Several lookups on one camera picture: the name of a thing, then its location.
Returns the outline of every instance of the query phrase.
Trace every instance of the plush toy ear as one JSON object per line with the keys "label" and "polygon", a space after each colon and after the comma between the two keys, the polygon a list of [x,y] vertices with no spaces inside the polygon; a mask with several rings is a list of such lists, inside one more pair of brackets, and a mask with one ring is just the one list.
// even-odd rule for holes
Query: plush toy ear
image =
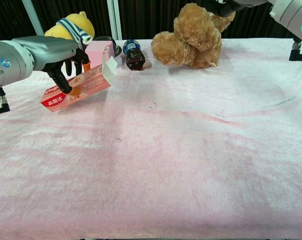
{"label": "plush toy ear", "polygon": [[86,13],[84,11],[81,11],[80,15],[87,18]]}

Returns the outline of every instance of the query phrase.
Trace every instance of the soda bottle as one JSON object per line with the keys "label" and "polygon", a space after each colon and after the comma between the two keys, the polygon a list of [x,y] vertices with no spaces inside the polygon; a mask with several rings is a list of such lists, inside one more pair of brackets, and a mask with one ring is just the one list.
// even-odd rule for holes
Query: soda bottle
{"label": "soda bottle", "polygon": [[141,51],[139,43],[133,39],[128,39],[123,45],[125,62],[130,70],[142,70],[145,57]]}

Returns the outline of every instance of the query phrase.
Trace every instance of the black curtain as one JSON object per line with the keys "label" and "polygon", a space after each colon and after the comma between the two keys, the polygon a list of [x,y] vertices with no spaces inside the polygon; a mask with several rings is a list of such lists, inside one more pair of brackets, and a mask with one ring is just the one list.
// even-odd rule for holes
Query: black curtain
{"label": "black curtain", "polygon": [[32,0],[44,32],[69,14],[85,11],[95,36],[112,36],[107,0]]}
{"label": "black curtain", "polygon": [[22,0],[0,0],[0,40],[36,35]]}
{"label": "black curtain", "polygon": [[[187,3],[203,6],[206,0],[119,0],[123,39],[151,39],[162,31],[173,32],[173,21]],[[223,38],[291,38],[293,35],[269,15],[271,4],[238,11],[222,33]]]}

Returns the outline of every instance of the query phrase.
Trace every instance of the table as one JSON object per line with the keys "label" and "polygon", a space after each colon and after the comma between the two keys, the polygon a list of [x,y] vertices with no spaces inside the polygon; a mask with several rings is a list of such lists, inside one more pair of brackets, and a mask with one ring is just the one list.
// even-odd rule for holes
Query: table
{"label": "table", "polygon": [[121,54],[112,87],[58,112],[40,104],[45,73],[4,88],[0,239],[302,239],[293,41],[224,39],[203,70],[138,41],[148,68]]}

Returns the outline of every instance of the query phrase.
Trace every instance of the dark liquid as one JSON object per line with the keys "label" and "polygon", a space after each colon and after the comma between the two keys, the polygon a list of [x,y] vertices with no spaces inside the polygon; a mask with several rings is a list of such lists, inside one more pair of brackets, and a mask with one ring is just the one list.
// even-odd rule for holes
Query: dark liquid
{"label": "dark liquid", "polygon": [[126,53],[125,62],[130,70],[142,70],[145,57],[138,48],[129,49]]}

